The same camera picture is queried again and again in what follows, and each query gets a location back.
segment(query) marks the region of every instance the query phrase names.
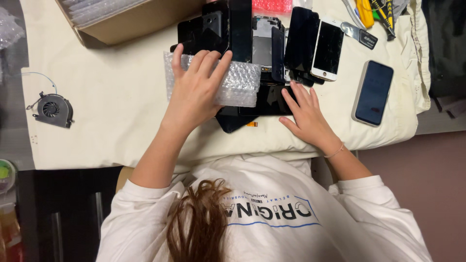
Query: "laptop cooling fan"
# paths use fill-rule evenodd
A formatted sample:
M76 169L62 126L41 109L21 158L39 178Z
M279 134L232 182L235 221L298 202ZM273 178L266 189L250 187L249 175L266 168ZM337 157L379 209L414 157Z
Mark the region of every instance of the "laptop cooling fan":
M41 92L39 95L41 97L37 101L38 115L33 114L32 116L37 121L69 128L74 122L72 120L73 108L69 101L56 94L44 95L44 92Z

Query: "sleeve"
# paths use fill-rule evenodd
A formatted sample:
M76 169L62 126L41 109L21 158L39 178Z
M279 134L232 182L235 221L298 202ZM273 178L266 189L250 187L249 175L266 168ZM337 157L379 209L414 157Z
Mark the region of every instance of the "sleeve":
M96 262L153 261L165 241L170 207L183 193L181 182L153 189L126 181L102 224Z
M413 213L380 176L339 181L329 192L395 261L432 261Z

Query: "white sweatshirt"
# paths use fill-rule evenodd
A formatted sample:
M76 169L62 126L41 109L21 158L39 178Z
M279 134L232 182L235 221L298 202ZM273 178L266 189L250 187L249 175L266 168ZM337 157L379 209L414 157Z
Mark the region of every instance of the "white sweatshirt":
M411 211L379 176L339 181L327 192L306 161L230 156L192 170L223 178L229 216L226 261L431 261ZM98 262L167 261L169 210L185 193L178 176L150 189L127 181L102 224Z

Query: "cardboard box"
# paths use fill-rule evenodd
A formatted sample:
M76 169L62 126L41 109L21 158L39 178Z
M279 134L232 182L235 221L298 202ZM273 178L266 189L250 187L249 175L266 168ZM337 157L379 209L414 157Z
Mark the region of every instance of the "cardboard box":
M88 46L89 37L86 34L107 45L115 45L156 32L200 12L202 5L206 3L205 0L147 0L80 28L71 21L68 7L62 4L62 0L55 1L84 46Z

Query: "pink string bracelet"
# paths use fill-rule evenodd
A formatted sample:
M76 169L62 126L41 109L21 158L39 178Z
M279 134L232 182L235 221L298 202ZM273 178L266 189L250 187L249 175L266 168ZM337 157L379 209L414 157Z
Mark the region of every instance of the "pink string bracelet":
M333 153L333 154L332 154L332 155L330 155L330 156L323 156L323 157L325 157L325 158L329 159L329 158L331 158L331 157L335 156L335 155L336 155L336 154L338 154L340 151L343 151L343 150L344 150L344 148L343 148L344 146L345 146L345 143L344 143L344 142L342 142L342 146L341 146L341 147L340 147L340 149L338 149L338 150L337 150L335 153Z

